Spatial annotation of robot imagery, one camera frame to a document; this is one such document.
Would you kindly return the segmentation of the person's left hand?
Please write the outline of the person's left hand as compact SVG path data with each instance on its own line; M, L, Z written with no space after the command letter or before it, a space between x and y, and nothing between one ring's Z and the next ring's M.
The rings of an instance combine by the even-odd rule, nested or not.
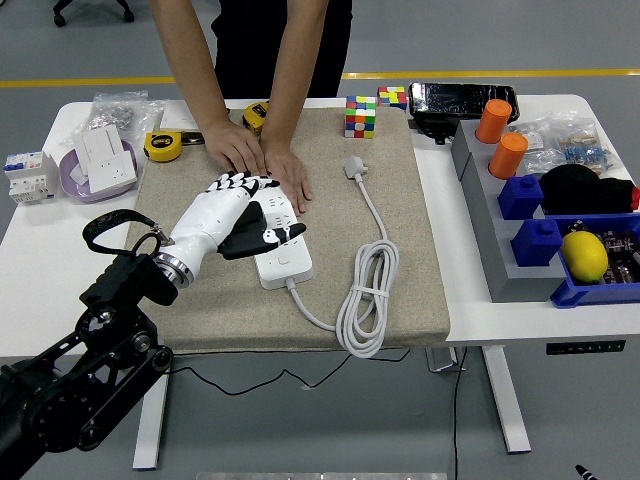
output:
M305 165L284 140L260 139L267 172L280 182L291 202L294 212L300 216L307 212L307 203L313 199L311 184Z

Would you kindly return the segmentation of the person's right hand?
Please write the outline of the person's right hand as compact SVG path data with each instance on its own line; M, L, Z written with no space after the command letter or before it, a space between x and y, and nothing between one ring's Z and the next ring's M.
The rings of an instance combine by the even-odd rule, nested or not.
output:
M229 118L214 119L200 127L210 157L224 171L265 176L264 153L256 137Z

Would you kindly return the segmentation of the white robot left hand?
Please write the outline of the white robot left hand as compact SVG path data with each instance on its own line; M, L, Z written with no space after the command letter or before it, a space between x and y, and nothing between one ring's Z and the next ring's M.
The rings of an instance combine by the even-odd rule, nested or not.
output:
M172 243L154 261L179 289L198 276L205 256L218 253L226 260L263 254L306 231L302 223L269 228L261 206L253 200L261 190L279 182L265 176L225 173L198 194L173 228Z

